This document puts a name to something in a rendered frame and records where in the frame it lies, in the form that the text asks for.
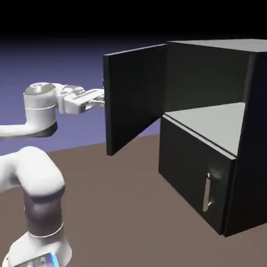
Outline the black cabinet door, closed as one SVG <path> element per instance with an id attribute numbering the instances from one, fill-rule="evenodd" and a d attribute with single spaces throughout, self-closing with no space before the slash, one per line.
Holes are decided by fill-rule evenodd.
<path id="1" fill-rule="evenodd" d="M 159 173 L 218 233 L 226 221 L 235 157 L 164 115 L 160 126 Z M 205 179 L 216 178 L 215 203 L 203 212 Z"/>

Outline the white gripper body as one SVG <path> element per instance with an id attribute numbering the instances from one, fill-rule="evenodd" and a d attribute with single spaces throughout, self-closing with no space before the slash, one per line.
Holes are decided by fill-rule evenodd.
<path id="1" fill-rule="evenodd" d="M 73 91 L 63 98 L 64 112 L 66 114 L 81 114 L 87 111 L 86 104 L 93 99 L 104 100 L 104 89 L 91 89 L 82 93 Z"/>

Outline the black cabinet door, opened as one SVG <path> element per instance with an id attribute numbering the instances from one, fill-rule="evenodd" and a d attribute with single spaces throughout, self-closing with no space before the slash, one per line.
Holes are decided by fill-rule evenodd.
<path id="1" fill-rule="evenodd" d="M 166 62 L 166 44 L 103 55 L 107 155 L 162 116 Z"/>

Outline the black cabinet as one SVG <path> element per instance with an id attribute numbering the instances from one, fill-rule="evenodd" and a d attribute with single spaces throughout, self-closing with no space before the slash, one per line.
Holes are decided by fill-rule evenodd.
<path id="1" fill-rule="evenodd" d="M 267 223 L 267 40 L 170 41 L 164 115 L 235 157 L 221 235 Z"/>

